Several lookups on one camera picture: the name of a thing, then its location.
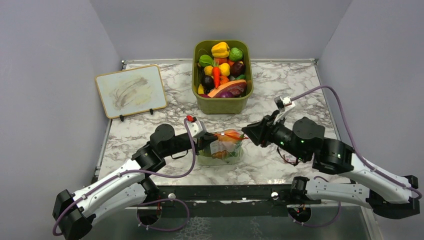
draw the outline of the marble table surface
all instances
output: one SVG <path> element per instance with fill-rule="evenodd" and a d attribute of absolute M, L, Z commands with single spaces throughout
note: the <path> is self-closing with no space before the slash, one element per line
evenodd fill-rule
<path fill-rule="evenodd" d="M 128 64 L 126 69 L 147 64 Z M 197 106 L 192 92 L 192 63 L 158 64 L 163 80 L 168 106 L 149 112 L 119 118 L 111 124 L 107 138 L 99 179 L 116 170 L 126 159 L 142 147 L 155 128 L 163 123 L 172 125 L 175 134 L 182 134 L 183 119 L 195 116 L 205 123 L 208 132 L 225 129 L 240 130 L 247 124 L 260 121 L 263 116 L 277 109 L 274 98 L 281 94 L 294 97 L 320 85 L 317 72 L 312 63 L 252 62 L 254 91 L 240 114 L 206 115 Z M 325 127 L 325 137 L 336 138 L 333 122 L 324 99 L 318 90 L 296 101 L 296 108 L 286 119 L 286 126 L 292 128 L 294 122 L 308 117 Z M 246 185 L 246 184 L 284 184 L 291 183 L 295 176 L 313 178 L 320 175 L 332 182 L 348 183 L 346 178 L 329 176 L 312 169 L 312 162 L 299 163 L 296 167 L 284 163 L 278 155 L 277 146 L 266 148 L 255 146 L 250 141 L 243 142 L 244 158 L 234 165 L 202 166 L 196 164 L 186 177 L 171 179 L 151 176 L 157 185 Z M 159 173 L 180 175 L 185 173 L 192 162 L 192 154 L 174 160 L 166 158 L 166 166 Z"/>

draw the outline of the screw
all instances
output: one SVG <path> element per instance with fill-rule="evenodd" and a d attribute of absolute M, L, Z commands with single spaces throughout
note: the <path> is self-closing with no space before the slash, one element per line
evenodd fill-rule
<path fill-rule="evenodd" d="M 278 199 L 278 193 L 277 193 L 277 192 L 275 192 L 275 191 L 273 191 L 273 192 L 271 193 L 271 198 L 272 198 L 272 199 L 274 199 L 274 200 L 277 200 L 277 199 Z"/>

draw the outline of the orange carrot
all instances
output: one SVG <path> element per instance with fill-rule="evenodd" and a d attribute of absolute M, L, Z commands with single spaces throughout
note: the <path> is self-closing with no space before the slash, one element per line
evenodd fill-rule
<path fill-rule="evenodd" d="M 218 67 L 218 63 L 216 61 L 212 62 L 212 66 L 213 83 L 215 83 L 215 88 L 217 89 L 220 86 L 221 70 Z"/>

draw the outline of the plastic bag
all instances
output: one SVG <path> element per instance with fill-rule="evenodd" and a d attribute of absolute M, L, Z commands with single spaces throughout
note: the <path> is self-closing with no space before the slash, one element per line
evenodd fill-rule
<path fill-rule="evenodd" d="M 234 129 L 214 132 L 218 140 L 199 151 L 198 163 L 205 166 L 235 164 L 243 158 L 242 141 L 244 133 Z"/>

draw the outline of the gray wall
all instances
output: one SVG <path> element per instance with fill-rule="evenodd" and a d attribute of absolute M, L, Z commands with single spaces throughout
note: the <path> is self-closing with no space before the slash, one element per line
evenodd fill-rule
<path fill-rule="evenodd" d="M 120 59 L 88 0 L 0 3 L 0 239 L 53 237 L 56 194 L 90 182 Z"/>
<path fill-rule="evenodd" d="M 253 58 L 321 56 L 351 0 L 90 0 L 122 59 L 192 58 L 239 39 Z"/>
<path fill-rule="evenodd" d="M 321 81 L 341 95 L 363 155 L 395 174 L 413 174 L 421 184 L 423 10 L 422 0 L 353 0 L 318 62 Z M 347 140 L 338 114 L 336 121 Z M 422 239 L 424 234 L 424 213 L 378 221 L 386 240 Z"/>

